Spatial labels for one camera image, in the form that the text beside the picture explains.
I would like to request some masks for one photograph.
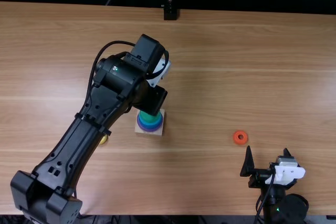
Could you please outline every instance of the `green ring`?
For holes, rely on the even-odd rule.
[[[154,123],[157,120],[159,120],[160,116],[161,116],[160,111],[158,112],[158,114],[156,116],[149,115],[149,114],[147,114],[143,111],[140,111],[140,113],[139,113],[139,117],[141,117],[141,119],[146,123]]]

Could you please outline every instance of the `wooden table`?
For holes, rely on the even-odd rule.
[[[289,148],[306,170],[290,192],[309,214],[336,209],[336,17],[0,3],[0,214],[9,182],[31,172],[82,106],[94,57],[145,33],[169,50],[164,136],[122,116],[78,183],[83,214],[253,215],[259,190],[239,176],[249,135],[258,168]],[[130,50],[115,46],[108,53]]]

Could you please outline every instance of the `red ring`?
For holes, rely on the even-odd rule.
[[[245,131],[236,131],[233,134],[233,141],[235,141],[236,144],[239,144],[239,145],[246,144],[247,140],[248,140],[248,136],[245,133]]]

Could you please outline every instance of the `black clamp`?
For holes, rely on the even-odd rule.
[[[110,136],[111,135],[111,131],[109,131],[107,128],[105,128],[105,126],[96,123],[94,119],[92,119],[91,117],[87,116],[87,115],[82,115],[80,113],[76,113],[75,118],[77,119],[81,119],[82,121],[85,121],[89,124],[91,124],[93,127],[95,127],[99,132]]]

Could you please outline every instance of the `yellow object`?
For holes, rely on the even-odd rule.
[[[103,138],[100,140],[99,144],[104,144],[107,141],[107,139],[109,139],[109,136],[104,135]]]

